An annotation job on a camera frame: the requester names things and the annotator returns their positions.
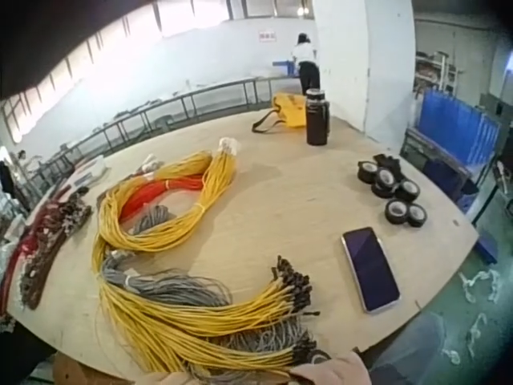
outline black water bottle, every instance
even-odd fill
[[[310,88],[306,92],[306,143],[325,146],[329,135],[329,102],[323,90]]]

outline white debris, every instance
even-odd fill
[[[487,315],[484,313],[479,313],[476,318],[474,325],[470,328],[467,333],[467,349],[472,359],[475,357],[474,345],[475,342],[481,338],[481,330],[479,329],[479,322],[483,322],[483,325],[488,323]]]
[[[442,350],[442,354],[446,355],[450,359],[450,363],[458,366],[462,363],[462,360],[459,357],[459,353],[457,351],[448,351],[447,349]]]
[[[488,301],[497,303],[500,294],[500,274],[499,272],[489,269],[488,271],[479,271],[472,279],[465,277],[463,273],[458,274],[463,283],[463,291],[465,291],[465,298],[470,303],[475,303],[475,296],[470,292],[470,288],[475,285],[477,281],[486,281],[491,279],[491,293],[488,296]]]

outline white shirt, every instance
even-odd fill
[[[292,51],[292,56],[296,58],[298,64],[302,62],[315,63],[315,50],[311,43],[297,44]]]

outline hand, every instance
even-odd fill
[[[187,373],[171,373],[166,375],[163,373],[153,373],[145,375],[134,385],[197,385],[195,381]]]
[[[356,353],[315,365],[301,365],[290,372],[316,385],[371,385],[369,372]]]

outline wire bundle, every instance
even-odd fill
[[[310,305],[309,277],[285,259],[278,258],[274,280],[260,295],[237,304],[216,280],[174,269],[130,277],[121,268],[137,252],[158,252],[187,240],[205,210],[228,188],[235,154],[236,142],[223,139],[213,158],[199,152],[150,176],[176,180],[204,174],[197,203],[181,217],[167,220],[167,210],[156,206],[133,233],[119,227],[123,206],[147,184],[148,175],[115,186],[100,207],[93,251],[100,298],[147,371],[188,371],[211,383],[244,382],[262,371],[283,374],[315,348],[298,320]]]

